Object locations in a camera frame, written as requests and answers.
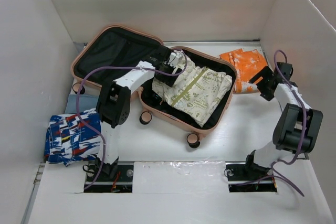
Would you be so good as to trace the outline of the light blue denim garment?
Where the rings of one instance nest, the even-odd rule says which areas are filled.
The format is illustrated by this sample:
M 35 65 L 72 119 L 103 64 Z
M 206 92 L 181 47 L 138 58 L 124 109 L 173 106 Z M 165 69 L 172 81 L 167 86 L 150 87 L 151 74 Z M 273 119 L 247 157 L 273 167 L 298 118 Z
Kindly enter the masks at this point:
M 76 101 L 77 101 L 77 95 L 76 94 L 70 94 L 68 95 L 68 101 L 65 109 L 65 114 L 76 114 Z M 86 110 L 90 110 L 92 108 L 96 108 L 98 102 L 98 97 L 94 95 L 80 95 L 79 96 L 79 112 L 83 112 Z

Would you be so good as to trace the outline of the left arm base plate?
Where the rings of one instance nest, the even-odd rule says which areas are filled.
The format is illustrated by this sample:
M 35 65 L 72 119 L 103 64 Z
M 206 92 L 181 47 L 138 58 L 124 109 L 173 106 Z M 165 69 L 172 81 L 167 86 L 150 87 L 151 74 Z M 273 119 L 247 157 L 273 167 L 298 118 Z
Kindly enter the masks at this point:
M 86 187 L 92 183 L 98 169 L 95 168 L 93 162 L 83 165 L 82 169 L 86 173 L 84 193 L 132 193 L 134 162 L 119 163 L 117 173 L 113 178 L 101 172 L 93 185 L 87 189 Z

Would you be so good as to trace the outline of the orange white patterned garment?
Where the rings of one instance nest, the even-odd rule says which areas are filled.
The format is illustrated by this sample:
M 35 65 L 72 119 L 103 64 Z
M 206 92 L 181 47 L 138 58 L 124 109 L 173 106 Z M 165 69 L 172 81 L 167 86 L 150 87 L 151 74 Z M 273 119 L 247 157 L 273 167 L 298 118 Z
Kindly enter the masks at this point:
M 252 77 L 267 66 L 265 57 L 257 49 L 243 51 L 242 48 L 239 48 L 221 54 L 220 58 L 231 63 L 237 71 L 235 93 L 259 91 L 256 84 L 249 83 Z

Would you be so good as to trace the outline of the pink suitcase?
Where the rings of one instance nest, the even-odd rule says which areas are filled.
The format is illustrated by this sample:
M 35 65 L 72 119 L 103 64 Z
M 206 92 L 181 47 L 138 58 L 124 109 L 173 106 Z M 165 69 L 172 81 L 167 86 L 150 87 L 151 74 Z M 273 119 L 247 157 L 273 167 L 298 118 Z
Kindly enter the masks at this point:
M 211 133 L 219 124 L 225 110 L 232 99 L 237 72 L 233 65 L 187 47 L 176 47 L 183 50 L 198 67 L 208 67 L 217 72 L 225 72 L 232 78 L 232 84 L 204 126 L 185 112 L 172 108 L 166 102 L 154 97 L 152 80 L 146 81 L 137 91 L 143 110 L 151 112 L 157 118 L 169 122 L 187 132 L 198 136 L 201 140 Z M 134 67 L 141 60 L 150 56 L 163 58 L 173 50 L 163 45 L 163 41 L 155 36 L 142 33 L 132 28 L 111 25 L 104 28 L 89 42 L 85 49 L 71 64 L 72 76 L 81 81 L 90 71 L 104 66 Z

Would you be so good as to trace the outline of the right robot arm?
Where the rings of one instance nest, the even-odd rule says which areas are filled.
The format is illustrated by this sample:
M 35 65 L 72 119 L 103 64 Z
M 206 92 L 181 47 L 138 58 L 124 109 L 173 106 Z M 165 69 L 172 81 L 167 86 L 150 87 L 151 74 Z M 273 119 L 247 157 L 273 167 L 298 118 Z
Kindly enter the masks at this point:
M 287 156 L 296 159 L 315 146 L 323 113 L 304 102 L 296 84 L 290 81 L 292 72 L 291 64 L 277 62 L 274 70 L 266 66 L 249 81 L 257 84 L 262 98 L 276 98 L 282 109 L 272 140 L 246 158 L 243 173 L 251 180 L 269 176 L 277 162 L 283 162 Z

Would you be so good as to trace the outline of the blue white red shorts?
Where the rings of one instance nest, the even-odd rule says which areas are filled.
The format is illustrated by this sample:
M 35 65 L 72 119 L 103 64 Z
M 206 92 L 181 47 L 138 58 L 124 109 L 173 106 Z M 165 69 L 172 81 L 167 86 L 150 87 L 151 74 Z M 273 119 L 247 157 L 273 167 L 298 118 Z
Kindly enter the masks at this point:
M 76 114 L 53 115 L 46 132 L 44 157 L 51 164 L 70 164 L 92 161 L 99 150 L 101 137 L 84 123 L 101 131 L 99 115 L 95 109 Z

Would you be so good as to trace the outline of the cream green printed jacket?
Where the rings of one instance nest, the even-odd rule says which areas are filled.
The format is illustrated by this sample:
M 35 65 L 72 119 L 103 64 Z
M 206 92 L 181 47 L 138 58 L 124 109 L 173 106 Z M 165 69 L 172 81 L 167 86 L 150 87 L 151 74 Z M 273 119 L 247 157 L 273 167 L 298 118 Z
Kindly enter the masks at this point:
M 152 90 L 169 106 L 185 112 L 202 127 L 230 90 L 232 77 L 225 72 L 196 66 L 189 57 L 180 58 L 176 66 L 186 67 L 186 70 L 177 76 L 173 86 L 154 79 Z

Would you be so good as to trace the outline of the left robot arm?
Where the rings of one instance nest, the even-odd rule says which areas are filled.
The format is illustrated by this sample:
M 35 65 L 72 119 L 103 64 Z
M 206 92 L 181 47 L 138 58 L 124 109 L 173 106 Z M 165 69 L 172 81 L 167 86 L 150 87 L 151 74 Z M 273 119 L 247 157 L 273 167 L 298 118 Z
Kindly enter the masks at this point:
M 104 129 L 118 129 L 130 112 L 131 95 L 146 81 L 162 77 L 164 82 L 173 84 L 187 67 L 187 58 L 180 50 L 165 46 L 150 49 L 144 46 L 124 46 L 119 53 L 113 53 L 107 63 L 96 67 L 102 82 L 96 112 L 101 130 L 100 149 L 94 161 L 96 177 L 112 180 L 118 172 L 118 140 L 107 137 Z

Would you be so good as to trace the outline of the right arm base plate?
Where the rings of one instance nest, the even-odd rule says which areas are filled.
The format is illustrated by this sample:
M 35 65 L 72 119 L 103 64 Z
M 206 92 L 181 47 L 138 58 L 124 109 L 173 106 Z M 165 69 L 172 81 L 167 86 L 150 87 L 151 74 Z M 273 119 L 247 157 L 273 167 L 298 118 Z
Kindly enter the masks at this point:
M 257 181 L 268 176 L 268 174 L 260 170 L 247 168 L 245 162 L 227 162 L 224 176 L 227 178 L 230 193 L 277 192 L 276 182 L 272 177 Z

